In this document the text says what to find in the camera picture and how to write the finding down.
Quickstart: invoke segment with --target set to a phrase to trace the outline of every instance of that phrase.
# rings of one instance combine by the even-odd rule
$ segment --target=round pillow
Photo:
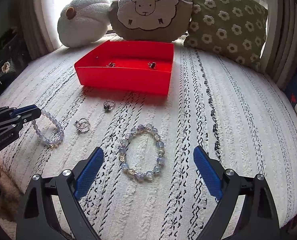
[[[72,0],[58,19],[57,32],[66,47],[81,47],[99,40],[109,25],[109,0]]]
[[[125,40],[172,42],[188,29],[192,0],[113,0],[112,29]]]

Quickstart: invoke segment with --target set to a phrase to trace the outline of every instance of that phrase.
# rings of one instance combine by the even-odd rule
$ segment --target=red box
[[[106,41],[74,65],[83,86],[167,96],[174,45],[155,41]],[[154,69],[149,63],[155,62]]]

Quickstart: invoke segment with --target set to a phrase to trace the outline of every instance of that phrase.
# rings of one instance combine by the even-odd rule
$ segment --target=bracelet
[[[52,121],[52,123],[56,126],[57,130],[58,130],[58,136],[53,140],[49,140],[47,139],[42,133],[41,130],[38,128],[38,125],[36,124],[36,120],[32,121],[33,124],[33,128],[36,131],[36,134],[39,136],[39,138],[42,139],[42,141],[47,145],[47,146],[55,146],[55,145],[59,145],[62,141],[63,141],[63,137],[64,137],[64,131],[63,131],[63,127],[61,126],[61,124],[55,119],[55,117],[53,117],[50,112],[47,112],[46,110],[42,110],[42,115],[45,115],[48,119],[50,119],[50,121]]]
[[[128,163],[126,162],[126,148],[130,143],[130,140],[133,136],[138,133],[142,133],[144,131],[149,132],[155,138],[156,146],[158,147],[158,158],[156,159],[156,165],[153,167],[152,171],[147,171],[146,173],[136,172],[134,169],[130,169]],[[154,128],[154,126],[150,123],[147,125],[140,124],[138,127],[134,127],[130,130],[129,133],[125,134],[125,139],[121,141],[121,146],[118,149],[120,154],[119,160],[121,162],[121,169],[124,170],[129,176],[135,177],[139,181],[143,181],[144,179],[151,180],[153,179],[155,174],[160,173],[161,166],[164,165],[164,142],[161,141],[161,136],[158,134],[158,130]]]

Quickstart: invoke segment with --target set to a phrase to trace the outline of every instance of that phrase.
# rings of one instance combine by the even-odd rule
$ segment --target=screw
[[[72,173],[71,170],[65,170],[65,171],[62,172],[62,174],[64,176],[69,176],[71,173]]]
[[[259,180],[264,180],[264,176],[263,176],[262,174],[258,174],[256,177],[257,177],[257,179],[259,179]]]
[[[233,175],[234,175],[234,171],[231,170],[231,169],[227,169],[227,170],[225,171],[225,173],[226,173],[227,175],[229,175],[229,176],[233,176]]]
[[[34,176],[33,176],[33,180],[38,180],[40,178],[40,176],[38,175],[38,174],[35,174]]]

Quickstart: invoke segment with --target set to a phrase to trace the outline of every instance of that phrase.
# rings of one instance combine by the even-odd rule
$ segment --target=white woven blanket
[[[119,39],[109,36],[100,42],[108,38]],[[0,106],[45,108],[61,121],[65,138],[58,148],[47,149],[27,124],[20,139],[1,152],[20,189],[25,191],[33,174],[56,176],[100,146],[104,165],[80,204],[103,240],[195,239],[216,206],[193,162],[193,149],[203,145],[224,168],[266,176],[280,226],[296,215],[297,117],[286,96],[263,75],[181,43],[176,42],[167,98],[82,87],[74,63],[99,43],[61,47],[32,62],[0,97]],[[116,101],[109,113],[103,111],[106,99]],[[91,123],[86,134],[73,126],[82,117]],[[54,136],[48,119],[37,121],[47,137]],[[166,164],[159,178],[140,184],[119,169],[117,149],[127,131],[147,122],[158,128],[166,144]],[[146,171],[155,159],[149,135],[132,141],[130,166]],[[242,204],[239,198],[226,236],[233,232]],[[55,205],[66,227],[56,200]]]

